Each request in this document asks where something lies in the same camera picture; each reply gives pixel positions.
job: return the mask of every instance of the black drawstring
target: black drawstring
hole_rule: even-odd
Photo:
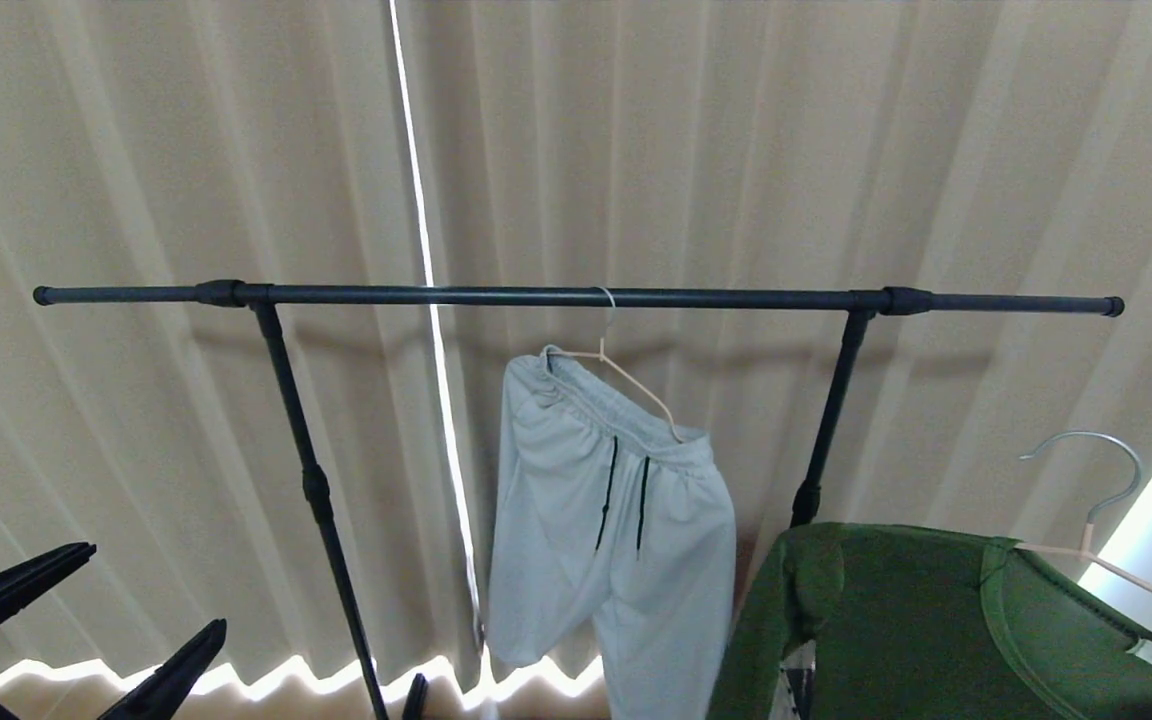
[[[602,523],[598,525],[598,541],[594,543],[594,552],[602,544],[602,529],[607,526],[607,510],[612,507],[612,477],[616,475],[616,455],[621,452],[621,442],[615,435],[612,437],[612,469],[607,471],[607,497],[602,500]]]
[[[652,465],[652,458],[644,457],[643,460],[643,482],[639,484],[639,541],[635,544],[635,551],[643,550],[643,520],[646,516],[646,505],[649,505],[649,468]]]

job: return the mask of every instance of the green sweater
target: green sweater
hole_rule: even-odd
[[[817,642],[812,719],[1152,717],[1152,632],[1014,539],[821,523],[750,588],[708,720],[764,720],[782,657]]]

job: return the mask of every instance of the green sleeve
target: green sleeve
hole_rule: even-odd
[[[838,525],[781,533],[745,597],[708,702],[707,720],[764,720],[781,660],[813,638],[842,589]]]

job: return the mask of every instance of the pants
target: pants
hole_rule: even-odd
[[[488,645],[539,661],[593,615],[614,720],[700,719],[732,621],[736,521],[708,437],[545,348],[503,379]]]

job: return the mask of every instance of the wooden hanger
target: wooden hanger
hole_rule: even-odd
[[[664,401],[660,400],[654,394],[654,392],[646,388],[646,386],[644,386],[643,382],[636,381],[636,379],[634,379],[634,376],[628,373],[624,367],[621,367],[620,365],[614,363],[614,361],[611,357],[607,356],[607,331],[612,328],[613,320],[616,320],[616,297],[613,297],[612,291],[607,290],[607,288],[605,287],[600,287],[598,288],[598,290],[607,293],[607,301],[611,302],[612,304],[612,311],[607,316],[607,327],[602,328],[602,336],[598,338],[598,353],[571,353],[567,350],[554,350],[553,354],[566,355],[567,357],[593,357],[593,359],[599,361],[599,363],[602,363],[604,365],[608,365],[613,370],[616,370],[616,372],[622,374],[627,379],[627,381],[634,382],[634,387],[643,391],[643,395],[651,397],[652,401],[660,407],[660,410],[664,411],[664,418],[669,423],[669,433],[673,434],[673,439],[676,439],[676,441],[679,442],[685,442],[685,439],[682,439],[682,435],[679,434],[679,425],[676,425],[675,420],[673,420],[673,414],[669,414],[669,407],[667,407],[664,403]]]
[[[1146,579],[1135,577],[1135,575],[1132,575],[1131,573],[1128,573],[1123,568],[1119,568],[1119,566],[1113,564],[1112,562],[1101,560],[1101,558],[1099,558],[1094,552],[1092,552],[1092,532],[1096,528],[1096,515],[1100,510],[1105,510],[1106,507],[1114,505],[1116,501],[1123,500],[1123,498],[1126,497],[1130,497],[1140,486],[1140,480],[1144,477],[1144,472],[1142,470],[1142,467],[1144,464],[1140,461],[1140,456],[1137,455],[1137,452],[1132,450],[1132,447],[1121,441],[1121,439],[1115,438],[1114,435],[1108,435],[1105,433],[1096,433],[1092,432],[1092,430],[1067,430],[1064,433],[1056,433],[1051,438],[1044,439],[1041,445],[1036,447],[1033,450],[1028,452],[1025,455],[1021,455],[1020,458],[1032,460],[1037,457],[1039,454],[1041,454],[1043,450],[1047,450],[1047,446],[1051,446],[1051,444],[1059,441],[1059,439],[1061,438],[1067,438],[1071,435],[1084,435],[1084,437],[1096,437],[1096,438],[1107,439],[1107,441],[1111,441],[1114,445],[1123,448],[1126,454],[1132,456],[1132,463],[1135,465],[1135,475],[1132,478],[1132,484],[1129,484],[1129,486],[1126,487],[1123,492],[1120,492],[1114,497],[1107,497],[1101,502],[1097,502],[1096,505],[1092,506],[1092,509],[1087,511],[1087,523],[1083,525],[1083,543],[1079,544],[1078,548],[1051,547],[1046,546],[1046,544],[1033,544],[1028,541],[1023,541],[1018,544],[1018,546],[1016,547],[1018,547],[1020,550],[1028,550],[1030,552],[1047,553],[1047,555],[1068,555],[1078,558],[1078,560],[1094,562],[1094,564],[1099,564],[1101,568],[1105,568],[1106,570],[1114,573],[1115,575],[1117,575],[1117,577],[1126,579],[1126,582],[1132,583],[1134,585],[1138,585],[1138,588],[1144,588],[1146,589],[1146,591],[1152,593],[1152,583],[1149,583]]]

